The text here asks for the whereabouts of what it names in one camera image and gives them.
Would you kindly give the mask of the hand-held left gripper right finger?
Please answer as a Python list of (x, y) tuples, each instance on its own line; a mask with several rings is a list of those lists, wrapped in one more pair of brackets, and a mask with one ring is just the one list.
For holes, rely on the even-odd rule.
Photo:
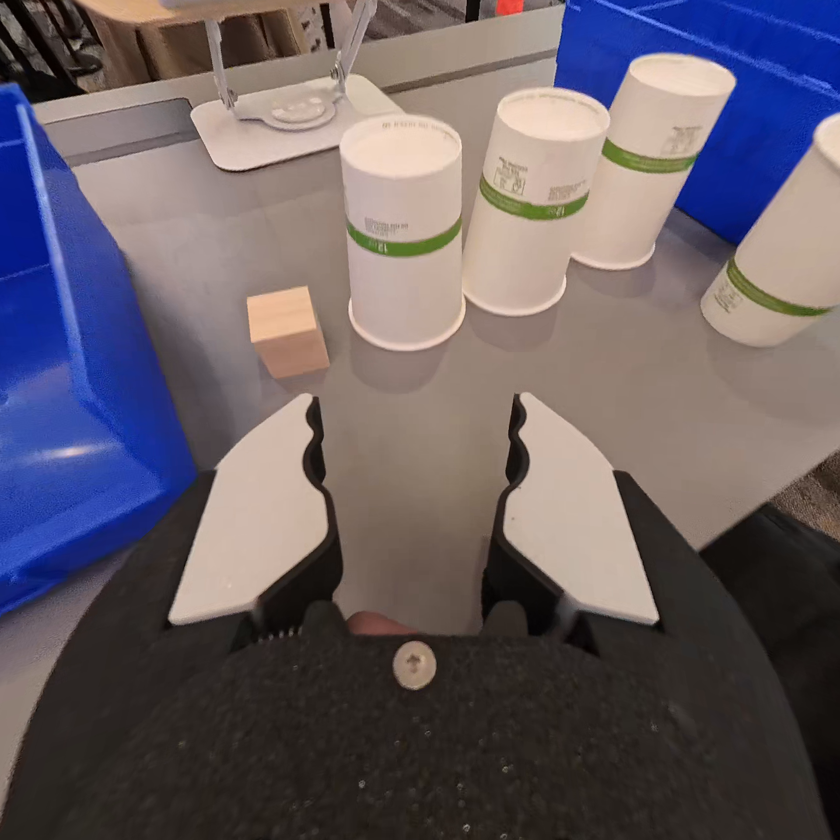
[(616, 473), (536, 396), (513, 396), (509, 450), (482, 574), (482, 617), (518, 603), (532, 636), (583, 615), (655, 627), (659, 613)]

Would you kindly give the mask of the wooden cube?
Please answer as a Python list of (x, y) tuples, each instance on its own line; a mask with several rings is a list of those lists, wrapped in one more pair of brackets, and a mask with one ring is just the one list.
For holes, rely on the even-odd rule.
[(329, 353), (307, 286), (246, 299), (250, 342), (271, 377), (325, 371)]

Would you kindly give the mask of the white paper cup green band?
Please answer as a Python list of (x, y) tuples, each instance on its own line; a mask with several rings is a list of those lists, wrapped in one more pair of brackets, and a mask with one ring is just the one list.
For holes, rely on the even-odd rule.
[(426, 115), (377, 115), (339, 144), (349, 317), (368, 343), (427, 350), (466, 313), (458, 133)]
[(581, 212), (576, 262), (630, 270), (650, 260), (736, 84), (729, 69), (696, 56), (660, 53), (631, 62)]
[(609, 126), (599, 101), (570, 89), (523, 89), (499, 101), (463, 254), (474, 306), (527, 317), (562, 298)]
[(700, 301), (720, 335), (773, 348), (839, 303), (839, 115), (812, 144)]

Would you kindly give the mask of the person's dark trousers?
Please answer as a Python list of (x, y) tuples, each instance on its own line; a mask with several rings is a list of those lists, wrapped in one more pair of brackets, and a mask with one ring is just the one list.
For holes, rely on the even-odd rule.
[(701, 550), (780, 679), (839, 838), (839, 544), (765, 505)]

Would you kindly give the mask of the blue plastic bin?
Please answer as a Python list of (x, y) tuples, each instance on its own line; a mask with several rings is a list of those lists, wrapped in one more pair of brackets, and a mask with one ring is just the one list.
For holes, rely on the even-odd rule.
[(1, 90), (1, 614), (141, 539), (196, 477), (128, 265)]
[(699, 56), (737, 85), (677, 207), (737, 245), (839, 110), (838, 2), (567, 2), (554, 84), (610, 106), (631, 61)]

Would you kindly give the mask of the white metal stand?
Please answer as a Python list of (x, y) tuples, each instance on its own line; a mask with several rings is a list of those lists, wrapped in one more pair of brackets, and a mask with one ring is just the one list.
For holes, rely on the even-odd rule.
[(249, 172), (329, 151), (355, 124), (402, 113), (381, 89), (351, 72), (376, 8), (376, 1), (356, 2), (329, 77), (242, 96), (228, 84), (221, 24), (205, 19), (217, 100), (197, 105), (191, 119), (216, 168)]

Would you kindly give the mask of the tan cardboard box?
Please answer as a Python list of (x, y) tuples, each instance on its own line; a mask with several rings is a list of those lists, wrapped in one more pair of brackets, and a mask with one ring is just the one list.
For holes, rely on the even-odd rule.
[[(103, 77), (109, 89), (212, 71), (202, 23), (134, 27), (92, 11), (87, 15), (101, 41)], [(310, 51), (303, 26), (291, 10), (230, 17), (220, 24), (220, 32), (226, 68)]]

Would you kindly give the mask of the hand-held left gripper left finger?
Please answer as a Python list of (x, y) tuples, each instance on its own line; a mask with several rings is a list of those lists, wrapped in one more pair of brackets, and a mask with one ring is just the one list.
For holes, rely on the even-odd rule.
[(257, 634), (290, 634), (312, 603), (333, 599), (343, 556), (323, 438), (319, 399), (304, 393), (221, 459), (171, 625), (245, 616)]

